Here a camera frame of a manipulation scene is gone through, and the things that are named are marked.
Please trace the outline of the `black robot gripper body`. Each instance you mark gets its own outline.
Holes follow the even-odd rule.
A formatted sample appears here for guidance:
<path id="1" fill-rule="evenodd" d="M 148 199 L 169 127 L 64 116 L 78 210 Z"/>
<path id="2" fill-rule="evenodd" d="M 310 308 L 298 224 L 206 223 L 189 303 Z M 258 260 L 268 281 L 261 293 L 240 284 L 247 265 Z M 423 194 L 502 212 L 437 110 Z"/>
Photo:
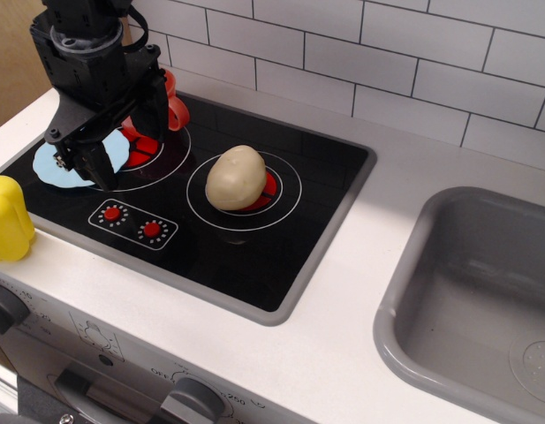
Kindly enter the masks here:
<path id="1" fill-rule="evenodd" d="M 148 23 L 130 1 L 46 1 L 30 34 L 60 104 L 45 140 L 67 170 L 88 172 L 87 146 L 98 143 L 137 106 L 138 85 L 161 70 L 148 34 L 124 45 L 122 20 Z"/>

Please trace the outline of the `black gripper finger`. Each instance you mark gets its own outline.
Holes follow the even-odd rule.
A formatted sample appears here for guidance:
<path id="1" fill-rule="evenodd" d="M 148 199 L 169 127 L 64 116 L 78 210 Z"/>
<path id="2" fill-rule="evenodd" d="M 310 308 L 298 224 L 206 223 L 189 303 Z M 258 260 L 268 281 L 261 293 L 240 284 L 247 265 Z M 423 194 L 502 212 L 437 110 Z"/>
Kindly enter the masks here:
<path id="1" fill-rule="evenodd" d="M 139 85 L 137 106 L 130 119 L 134 131 L 163 142 L 169 128 L 169 102 L 164 70 L 151 72 Z"/>
<path id="2" fill-rule="evenodd" d="M 106 192 L 117 188 L 117 178 L 101 142 L 87 146 L 87 170 L 92 180 Z"/>

